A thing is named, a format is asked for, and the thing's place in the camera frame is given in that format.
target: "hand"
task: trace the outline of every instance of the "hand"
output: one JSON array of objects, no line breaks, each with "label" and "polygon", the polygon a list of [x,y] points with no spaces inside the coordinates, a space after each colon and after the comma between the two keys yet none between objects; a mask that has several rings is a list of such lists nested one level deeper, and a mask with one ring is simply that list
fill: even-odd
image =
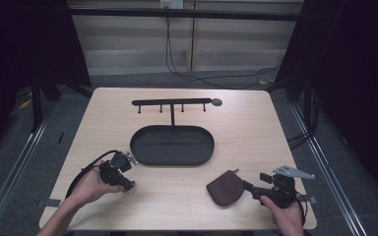
[{"label": "hand", "polygon": [[[103,160],[98,161],[95,166],[103,164]],[[92,203],[107,193],[118,193],[124,190],[120,185],[109,186],[100,179],[99,170],[94,167],[76,185],[73,193],[69,197],[79,206]]]},{"label": "hand", "polygon": [[287,208],[279,208],[266,196],[260,197],[260,201],[272,212],[273,221],[283,236],[303,236],[302,215],[297,202]]}]

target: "wall outlet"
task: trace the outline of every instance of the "wall outlet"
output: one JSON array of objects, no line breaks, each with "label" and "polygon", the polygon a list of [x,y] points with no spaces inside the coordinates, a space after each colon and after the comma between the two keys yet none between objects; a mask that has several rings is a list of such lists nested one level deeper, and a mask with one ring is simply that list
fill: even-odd
[{"label": "wall outlet", "polygon": [[171,9],[171,1],[172,0],[160,0],[160,8],[161,9]]},{"label": "wall outlet", "polygon": [[183,0],[171,0],[172,9],[183,9]]}]

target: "white wall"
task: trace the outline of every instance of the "white wall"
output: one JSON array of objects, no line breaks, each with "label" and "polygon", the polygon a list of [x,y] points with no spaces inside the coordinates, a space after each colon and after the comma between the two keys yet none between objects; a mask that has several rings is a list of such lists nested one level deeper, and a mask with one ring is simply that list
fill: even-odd
[{"label": "white wall", "polygon": [[[70,0],[69,4],[159,8],[159,0]],[[184,9],[211,11],[298,13],[301,6],[301,1],[292,0],[184,1]],[[91,76],[167,71],[165,18],[73,16],[73,19]],[[178,71],[258,70],[278,66],[293,28],[293,22],[170,19],[173,62]]]}]

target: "brown leather pouch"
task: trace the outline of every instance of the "brown leather pouch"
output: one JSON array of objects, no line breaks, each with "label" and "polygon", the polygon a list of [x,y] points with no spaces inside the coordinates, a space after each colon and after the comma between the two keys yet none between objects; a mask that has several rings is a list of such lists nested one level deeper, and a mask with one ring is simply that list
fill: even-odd
[{"label": "brown leather pouch", "polygon": [[209,183],[207,189],[214,203],[221,207],[235,203],[244,192],[242,180],[230,170]]}]

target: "wooden table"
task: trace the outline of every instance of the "wooden table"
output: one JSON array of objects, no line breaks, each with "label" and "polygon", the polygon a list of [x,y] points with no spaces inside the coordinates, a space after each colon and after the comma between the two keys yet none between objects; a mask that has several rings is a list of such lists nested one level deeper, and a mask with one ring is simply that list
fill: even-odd
[{"label": "wooden table", "polygon": [[[129,150],[134,133],[149,125],[169,125],[169,107],[131,104],[138,99],[198,98],[222,100],[222,106],[185,105],[176,109],[176,125],[207,129],[214,136],[212,158],[197,167],[153,167],[142,164],[124,173],[137,182],[137,192],[107,194],[86,205],[74,217],[71,230],[261,230],[273,229],[271,213],[244,192],[228,207],[217,206],[206,185],[226,170],[258,187],[272,185],[259,173],[273,174],[281,165],[295,168],[270,96],[265,91],[223,89],[98,88],[90,101],[76,138],[60,171],[50,199],[63,200],[81,168],[108,150]],[[305,194],[300,179],[296,189]],[[48,206],[42,227],[56,211]],[[309,207],[305,228],[316,227]]]}]

